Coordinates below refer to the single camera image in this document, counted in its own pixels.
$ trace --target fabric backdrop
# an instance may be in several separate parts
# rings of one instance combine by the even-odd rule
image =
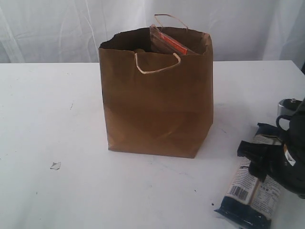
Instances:
[[[216,61],[305,61],[305,0],[0,0],[0,62],[97,62],[101,42],[155,13],[210,33]]]

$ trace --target barcode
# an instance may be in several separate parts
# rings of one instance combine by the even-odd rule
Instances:
[[[230,195],[233,195],[240,200],[246,200],[248,196],[248,192],[241,187],[233,186],[230,191]]]

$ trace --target paper scrap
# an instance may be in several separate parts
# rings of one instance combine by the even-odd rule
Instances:
[[[50,167],[50,169],[58,170],[61,167],[61,162],[55,163],[53,162],[53,165]]]

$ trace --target paper bag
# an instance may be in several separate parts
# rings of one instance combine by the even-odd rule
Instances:
[[[161,30],[197,54],[151,52],[149,28],[121,32],[99,48],[109,149],[194,158],[213,123],[211,38]]]

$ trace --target white table surface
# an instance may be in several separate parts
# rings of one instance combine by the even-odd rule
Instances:
[[[240,141],[275,124],[281,99],[304,96],[291,61],[215,62],[214,124],[195,159],[118,153],[98,63],[0,64],[0,228],[233,229],[213,210]],[[284,190],[273,228],[303,229],[304,213]]]

